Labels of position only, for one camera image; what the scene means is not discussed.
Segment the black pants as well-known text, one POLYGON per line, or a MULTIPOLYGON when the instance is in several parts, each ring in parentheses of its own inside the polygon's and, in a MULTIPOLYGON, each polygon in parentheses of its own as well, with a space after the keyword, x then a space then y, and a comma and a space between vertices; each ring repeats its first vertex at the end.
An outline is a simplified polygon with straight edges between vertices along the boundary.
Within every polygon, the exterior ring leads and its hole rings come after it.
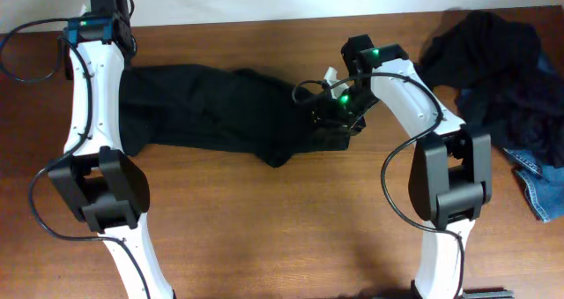
POLYGON ((251 69, 201 64, 130 68, 119 88, 122 147, 148 145, 252 153, 272 168, 297 153, 344 151, 353 131, 323 106, 297 105, 307 89, 251 69))

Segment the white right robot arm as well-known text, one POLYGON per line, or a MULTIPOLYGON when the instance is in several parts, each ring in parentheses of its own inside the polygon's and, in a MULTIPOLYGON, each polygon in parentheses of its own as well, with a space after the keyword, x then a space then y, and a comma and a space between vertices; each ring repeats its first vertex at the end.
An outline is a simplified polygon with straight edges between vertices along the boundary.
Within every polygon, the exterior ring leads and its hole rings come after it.
POLYGON ((481 209, 492 196, 491 139, 472 131, 450 112, 419 77, 408 54, 397 44, 376 47, 368 35, 351 37, 341 48, 348 70, 339 79, 334 68, 321 80, 323 91, 305 102, 314 123, 326 130, 356 135, 364 115, 383 103, 408 139, 384 160, 380 180, 393 158, 408 146, 414 155, 408 193, 417 221, 391 208, 423 233, 412 298, 464 298, 465 247, 481 209))

